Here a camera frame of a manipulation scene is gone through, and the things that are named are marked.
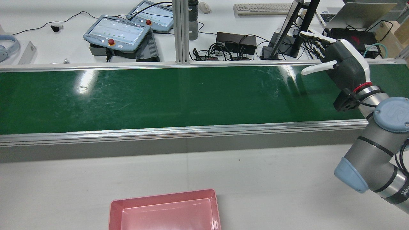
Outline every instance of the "aluminum frame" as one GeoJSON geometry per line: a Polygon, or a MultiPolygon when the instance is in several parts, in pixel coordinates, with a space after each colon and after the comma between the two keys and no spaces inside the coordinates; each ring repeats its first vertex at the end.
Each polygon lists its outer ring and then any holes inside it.
{"type": "Polygon", "coordinates": [[[365,119],[0,135],[0,147],[363,129],[365,119]]]}
{"type": "Polygon", "coordinates": [[[409,45],[396,56],[396,59],[406,59],[407,57],[409,57],[409,45]]]}
{"type": "MultiPolygon", "coordinates": [[[[229,67],[229,66],[281,66],[281,65],[314,65],[321,63],[320,60],[309,61],[252,61],[251,63],[243,61],[195,61],[190,65],[174,64],[168,62],[156,63],[98,63],[89,64],[44,64],[44,65],[19,65],[7,66],[0,65],[0,72],[41,72],[41,71],[74,71],[74,70],[135,70],[135,69],[157,69],[157,68],[200,68],[200,67],[229,67]]],[[[370,65],[388,65],[388,64],[406,64],[404,59],[375,59],[368,60],[370,65]]]]}
{"type": "Polygon", "coordinates": [[[172,0],[175,29],[176,64],[189,64],[189,4],[187,0],[172,0]]]}

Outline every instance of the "conveyor belt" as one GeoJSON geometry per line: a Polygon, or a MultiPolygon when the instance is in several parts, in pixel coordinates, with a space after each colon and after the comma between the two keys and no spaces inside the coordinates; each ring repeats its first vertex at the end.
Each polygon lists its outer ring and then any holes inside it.
{"type": "MultiPolygon", "coordinates": [[[[409,97],[404,64],[371,65],[390,96],[409,97]]],[[[0,73],[0,135],[360,119],[304,66],[0,73]]]]}

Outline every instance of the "robotic arm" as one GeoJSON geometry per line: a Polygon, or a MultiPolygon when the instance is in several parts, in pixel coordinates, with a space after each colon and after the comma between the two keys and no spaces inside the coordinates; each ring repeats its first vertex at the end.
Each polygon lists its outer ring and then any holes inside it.
{"type": "Polygon", "coordinates": [[[300,36],[314,42],[316,55],[323,62],[301,73],[325,70],[341,90],[334,102],[336,110],[358,108],[368,120],[335,169],[335,176],[359,193],[372,190],[409,214],[409,175],[404,166],[390,163],[409,142],[409,100],[389,97],[372,85],[368,63],[348,41],[309,32],[300,36]]]}

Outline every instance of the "white table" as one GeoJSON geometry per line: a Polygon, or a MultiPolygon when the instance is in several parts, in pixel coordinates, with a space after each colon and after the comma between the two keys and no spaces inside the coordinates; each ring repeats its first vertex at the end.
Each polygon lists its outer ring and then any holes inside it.
{"type": "MultiPolygon", "coordinates": [[[[236,34],[255,34],[270,40],[273,32],[284,22],[285,15],[278,16],[237,16],[233,12],[233,4],[241,3],[237,0],[207,0],[212,12],[203,14],[199,12],[198,20],[204,23],[203,32],[228,32],[236,34]]],[[[291,2],[291,0],[247,0],[244,2],[291,2]]],[[[321,1],[321,4],[339,4],[341,0],[321,1]]],[[[22,30],[37,28],[46,22],[64,21],[80,11],[87,11],[95,17],[102,14],[119,15],[127,14],[138,2],[124,0],[113,2],[99,1],[5,1],[0,9],[0,23],[6,32],[16,33],[22,30]]],[[[89,29],[96,19],[81,14],[63,24],[64,29],[54,33],[50,25],[45,28],[16,35],[19,40],[29,40],[38,48],[34,64],[62,63],[65,58],[70,63],[103,63],[104,56],[93,56],[89,51],[89,43],[82,35],[89,29]]],[[[314,18],[312,28],[322,31],[318,20],[314,18]]],[[[161,61],[175,62],[175,40],[171,34],[155,34],[161,61]]],[[[195,41],[190,41],[189,50],[208,49],[216,41],[212,34],[199,34],[195,41]]],[[[262,45],[257,52],[261,55],[262,45]]],[[[134,62],[133,60],[114,57],[112,62],[134,62]]]]}
{"type": "Polygon", "coordinates": [[[213,188],[223,230],[406,229],[333,170],[350,144],[0,164],[0,229],[107,229],[114,199],[213,188]]]}

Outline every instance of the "plastic tray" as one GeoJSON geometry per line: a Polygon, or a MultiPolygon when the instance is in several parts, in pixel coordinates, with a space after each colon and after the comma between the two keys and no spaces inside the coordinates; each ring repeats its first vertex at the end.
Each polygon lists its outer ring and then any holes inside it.
{"type": "Polygon", "coordinates": [[[109,230],[221,230],[213,189],[115,200],[109,230]]]}

